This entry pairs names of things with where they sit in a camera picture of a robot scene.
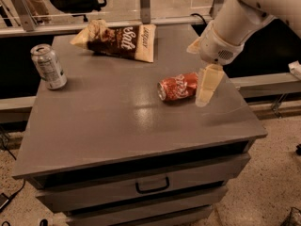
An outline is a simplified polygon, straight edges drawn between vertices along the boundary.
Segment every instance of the gray tabletop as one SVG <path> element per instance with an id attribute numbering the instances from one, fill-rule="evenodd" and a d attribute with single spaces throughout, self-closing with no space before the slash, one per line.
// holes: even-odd
<path id="1" fill-rule="evenodd" d="M 189 24 L 159 26 L 154 63 L 96 56 L 55 38 L 68 77 L 64 89 L 40 83 L 25 131 L 15 178 L 75 170 L 264 137 L 266 131 L 225 77 L 206 107 L 194 99 L 163 103 L 157 83 L 196 72 L 186 53 L 197 37 Z"/>

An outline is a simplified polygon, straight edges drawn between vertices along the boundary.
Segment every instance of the person's leg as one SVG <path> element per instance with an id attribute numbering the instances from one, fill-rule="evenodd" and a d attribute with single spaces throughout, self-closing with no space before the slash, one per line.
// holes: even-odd
<path id="1" fill-rule="evenodd" d="M 40 15 L 40 17 L 38 17 L 37 20 L 41 19 L 46 23 L 51 21 L 51 18 L 49 16 L 42 16 L 42 15 L 49 15 L 49 10 L 45 5 L 44 0 L 25 0 L 25 1 L 33 16 Z"/>

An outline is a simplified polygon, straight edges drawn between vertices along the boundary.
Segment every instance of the can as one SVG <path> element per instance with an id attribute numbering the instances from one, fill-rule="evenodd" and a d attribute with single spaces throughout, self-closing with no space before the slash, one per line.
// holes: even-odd
<path id="1" fill-rule="evenodd" d="M 196 94 L 198 88 L 197 73 L 182 73 L 163 79 L 157 84 L 162 101 L 175 101 Z"/>
<path id="2" fill-rule="evenodd" d="M 40 78 L 45 81 L 47 89 L 60 89 L 67 83 L 55 50 L 49 44 L 39 44 L 30 51 Z"/>

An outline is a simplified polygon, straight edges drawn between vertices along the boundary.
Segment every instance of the drawer handle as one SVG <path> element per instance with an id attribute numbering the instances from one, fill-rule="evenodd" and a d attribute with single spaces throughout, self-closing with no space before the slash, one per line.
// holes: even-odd
<path id="1" fill-rule="evenodd" d="M 150 189 L 150 190 L 141 190 L 140 187 L 139 187 L 139 183 L 135 183 L 135 189 L 140 194 L 160 192 L 160 191 L 166 190 L 168 188 L 169 188 L 169 179 L 168 179 L 168 177 L 166 177 L 166 185 L 165 186 L 161 186 L 161 187 L 158 187 L 158 188 L 155 188 L 155 189 Z"/>

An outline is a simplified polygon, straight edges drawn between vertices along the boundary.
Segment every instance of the red soda can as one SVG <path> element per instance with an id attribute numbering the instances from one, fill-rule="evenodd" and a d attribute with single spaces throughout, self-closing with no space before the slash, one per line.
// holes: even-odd
<path id="1" fill-rule="evenodd" d="M 158 94 L 162 101 L 175 101 L 195 95 L 198 87 L 197 73 L 183 73 L 158 83 Z"/>

